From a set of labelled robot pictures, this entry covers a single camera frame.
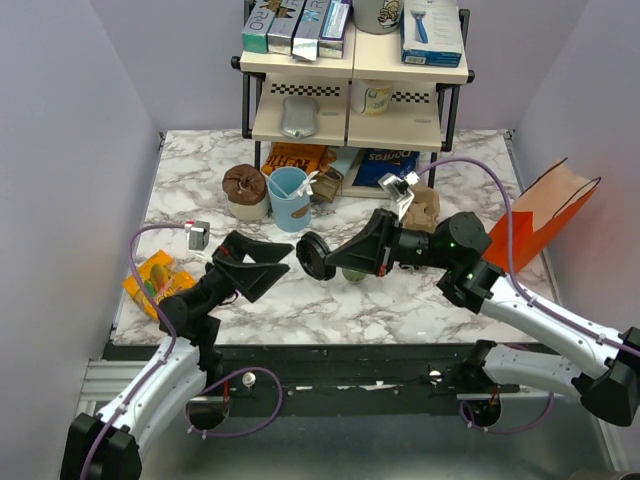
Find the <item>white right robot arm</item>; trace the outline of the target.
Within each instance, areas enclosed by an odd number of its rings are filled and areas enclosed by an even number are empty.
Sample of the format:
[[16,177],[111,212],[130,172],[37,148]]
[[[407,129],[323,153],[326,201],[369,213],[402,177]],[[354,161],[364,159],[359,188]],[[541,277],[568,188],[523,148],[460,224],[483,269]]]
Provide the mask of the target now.
[[401,226],[376,209],[365,227],[329,253],[326,264],[383,277],[394,264],[443,270],[437,286],[453,305],[501,321],[551,348],[520,352],[495,342],[460,367],[469,390],[514,384],[579,399],[591,414],[628,427],[639,407],[639,330],[599,325],[522,288],[483,259],[491,243],[478,217],[457,213],[432,233]]

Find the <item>green paper coffee cup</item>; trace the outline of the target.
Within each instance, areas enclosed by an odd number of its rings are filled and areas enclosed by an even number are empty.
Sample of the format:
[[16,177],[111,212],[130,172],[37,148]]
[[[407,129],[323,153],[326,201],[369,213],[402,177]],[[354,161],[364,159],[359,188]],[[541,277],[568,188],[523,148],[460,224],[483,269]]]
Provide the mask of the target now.
[[365,280],[366,274],[363,272],[359,272],[351,269],[342,269],[343,277],[350,283],[358,284]]

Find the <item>black plastic cup lid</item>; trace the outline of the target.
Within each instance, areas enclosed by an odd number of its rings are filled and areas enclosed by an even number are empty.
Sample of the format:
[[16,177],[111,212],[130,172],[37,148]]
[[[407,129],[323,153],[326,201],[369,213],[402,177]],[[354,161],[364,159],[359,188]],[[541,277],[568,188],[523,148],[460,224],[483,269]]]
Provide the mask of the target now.
[[305,233],[296,244],[296,258],[311,278],[329,281],[336,275],[336,268],[326,263],[331,249],[323,238],[315,232]]

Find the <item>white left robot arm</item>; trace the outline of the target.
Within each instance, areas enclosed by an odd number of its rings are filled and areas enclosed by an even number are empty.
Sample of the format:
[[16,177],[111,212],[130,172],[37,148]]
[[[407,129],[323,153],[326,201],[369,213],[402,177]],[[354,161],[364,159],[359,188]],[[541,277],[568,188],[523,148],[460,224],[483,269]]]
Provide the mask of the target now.
[[214,344],[220,328],[212,311],[239,294],[261,298],[289,267],[287,243],[229,233],[194,286],[160,301],[166,337],[134,379],[98,413],[79,414],[69,427],[63,479],[137,479],[152,443],[189,401],[228,382]]

